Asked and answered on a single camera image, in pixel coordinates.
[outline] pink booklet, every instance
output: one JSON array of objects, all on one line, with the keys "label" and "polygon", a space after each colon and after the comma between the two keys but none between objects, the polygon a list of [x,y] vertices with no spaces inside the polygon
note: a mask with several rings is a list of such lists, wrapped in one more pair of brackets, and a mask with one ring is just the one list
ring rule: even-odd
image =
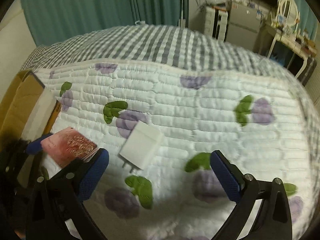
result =
[{"label": "pink booklet", "polygon": [[60,167],[66,167],[75,158],[88,160],[97,145],[72,127],[65,128],[41,141],[41,146]]}]

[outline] white power adapter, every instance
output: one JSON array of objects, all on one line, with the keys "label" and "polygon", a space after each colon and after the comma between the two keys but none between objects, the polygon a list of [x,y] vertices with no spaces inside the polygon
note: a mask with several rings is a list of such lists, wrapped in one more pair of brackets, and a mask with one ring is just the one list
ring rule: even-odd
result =
[{"label": "white power adapter", "polygon": [[157,128],[139,121],[123,145],[120,155],[143,170],[150,164],[163,139],[163,133]]}]

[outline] refrigerator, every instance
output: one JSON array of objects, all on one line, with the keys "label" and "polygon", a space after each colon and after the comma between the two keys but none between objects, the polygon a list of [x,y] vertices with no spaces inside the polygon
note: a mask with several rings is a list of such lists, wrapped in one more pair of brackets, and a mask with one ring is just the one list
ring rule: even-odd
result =
[{"label": "refrigerator", "polygon": [[252,51],[260,24],[261,17],[257,17],[257,9],[233,3],[226,41]]}]

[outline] teal curtain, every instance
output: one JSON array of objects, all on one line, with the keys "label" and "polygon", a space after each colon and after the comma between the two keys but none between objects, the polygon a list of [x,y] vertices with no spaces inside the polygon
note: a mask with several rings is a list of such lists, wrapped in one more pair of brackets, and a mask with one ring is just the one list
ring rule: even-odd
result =
[{"label": "teal curtain", "polygon": [[[188,22],[188,0],[184,1]],[[181,0],[21,0],[21,5],[39,46],[136,21],[178,25]]]},{"label": "teal curtain", "polygon": [[301,29],[301,33],[304,29],[308,30],[309,38],[312,40],[316,37],[318,20],[306,0],[295,0],[298,10],[300,11],[300,23],[298,28]]}]

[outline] white quilted bedspread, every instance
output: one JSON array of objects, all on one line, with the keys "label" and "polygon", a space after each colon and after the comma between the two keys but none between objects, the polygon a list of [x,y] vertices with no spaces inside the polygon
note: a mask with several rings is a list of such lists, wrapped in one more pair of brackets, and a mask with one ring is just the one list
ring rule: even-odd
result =
[{"label": "white quilted bedspread", "polygon": [[[74,127],[109,152],[109,166],[91,199],[84,202],[108,240],[158,240],[172,235],[211,239],[235,204],[226,197],[211,203],[195,198],[192,183],[197,171],[186,172],[185,166],[196,154],[217,149],[244,174],[269,181],[279,177],[298,187],[289,197],[289,202],[290,198],[300,201],[299,210],[293,211],[293,238],[308,217],[312,189],[304,119],[299,101],[285,82],[233,71],[201,73],[153,62],[112,59],[39,69],[37,76],[64,104],[52,132]],[[65,82],[71,86],[62,87]],[[73,100],[66,98],[70,94]],[[252,103],[247,105],[249,113],[242,115],[247,121],[242,126],[234,109],[248,95]],[[268,102],[267,112],[255,118],[254,109],[259,108],[261,98]],[[107,124],[104,107],[113,101],[127,102],[127,109],[120,109],[119,117]],[[122,128],[135,124],[125,124],[121,119],[126,111],[140,112],[140,120],[165,135],[148,168],[132,174],[131,167],[122,167],[124,161],[118,157],[129,134]],[[44,165],[50,177],[59,170],[48,156]],[[125,183],[131,175],[151,182],[153,204],[151,209],[139,205],[135,218],[124,219],[106,207],[105,192],[113,187],[132,190]],[[249,232],[259,204],[240,237]]]}]

